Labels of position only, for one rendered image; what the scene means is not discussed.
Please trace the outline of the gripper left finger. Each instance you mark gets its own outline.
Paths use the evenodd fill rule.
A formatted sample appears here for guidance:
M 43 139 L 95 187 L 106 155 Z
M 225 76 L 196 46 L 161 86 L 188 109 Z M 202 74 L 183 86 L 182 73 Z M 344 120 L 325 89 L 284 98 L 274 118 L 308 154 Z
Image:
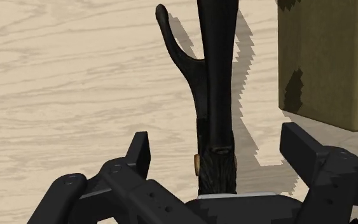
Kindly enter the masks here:
M 207 224 L 175 195 L 148 179 L 148 133 L 136 132 L 125 157 L 104 163 L 96 176 L 57 178 L 27 224 Z

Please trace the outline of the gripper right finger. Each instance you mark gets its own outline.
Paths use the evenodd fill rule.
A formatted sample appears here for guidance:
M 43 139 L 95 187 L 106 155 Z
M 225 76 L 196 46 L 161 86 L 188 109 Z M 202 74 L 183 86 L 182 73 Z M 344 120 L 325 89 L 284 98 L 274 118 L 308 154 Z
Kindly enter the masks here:
M 293 224 L 358 224 L 358 156 L 324 146 L 298 124 L 282 124 L 280 152 L 308 187 Z

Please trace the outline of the olive green box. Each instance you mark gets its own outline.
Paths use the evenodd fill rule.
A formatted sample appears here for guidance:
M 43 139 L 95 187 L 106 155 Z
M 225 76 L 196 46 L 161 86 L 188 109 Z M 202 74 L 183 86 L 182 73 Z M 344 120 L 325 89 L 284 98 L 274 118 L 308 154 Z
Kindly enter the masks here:
M 358 131 L 358 0 L 277 0 L 280 109 Z

